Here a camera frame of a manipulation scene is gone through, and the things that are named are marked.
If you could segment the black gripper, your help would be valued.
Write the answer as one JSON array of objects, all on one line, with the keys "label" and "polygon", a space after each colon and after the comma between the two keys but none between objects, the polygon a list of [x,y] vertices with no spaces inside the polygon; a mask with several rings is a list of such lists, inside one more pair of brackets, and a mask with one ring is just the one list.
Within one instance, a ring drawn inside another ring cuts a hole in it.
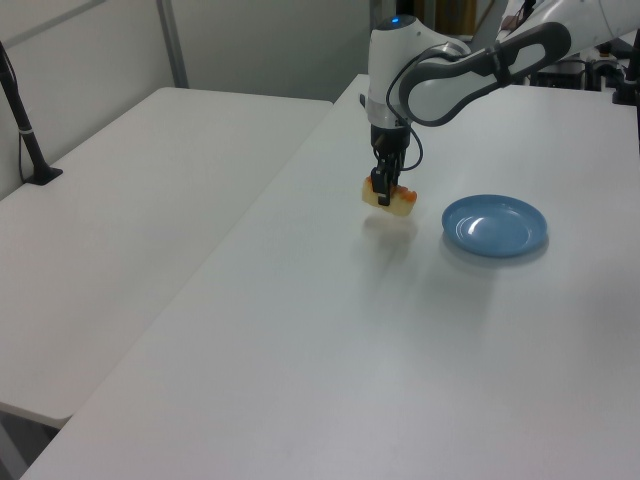
[{"label": "black gripper", "polygon": [[[386,129],[372,125],[370,134],[374,157],[379,160],[370,174],[372,191],[377,196],[378,204],[388,207],[391,203],[391,187],[398,185],[405,165],[411,130],[408,127]],[[392,175],[386,161],[391,162]]]}]

